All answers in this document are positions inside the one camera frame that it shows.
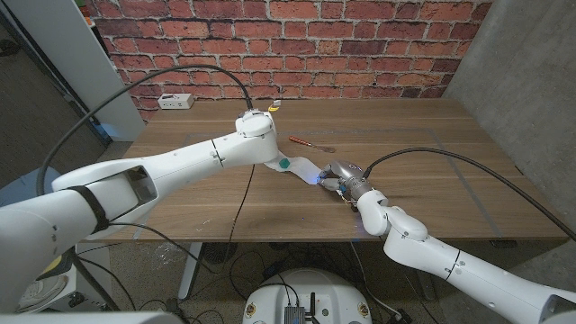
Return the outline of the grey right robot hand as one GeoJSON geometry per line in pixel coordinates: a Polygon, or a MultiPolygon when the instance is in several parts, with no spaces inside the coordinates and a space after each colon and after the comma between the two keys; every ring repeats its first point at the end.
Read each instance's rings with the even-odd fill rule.
{"type": "Polygon", "coordinates": [[[324,166],[319,173],[318,184],[352,200],[358,200],[373,190],[362,168],[345,160],[332,160],[324,166]]]}

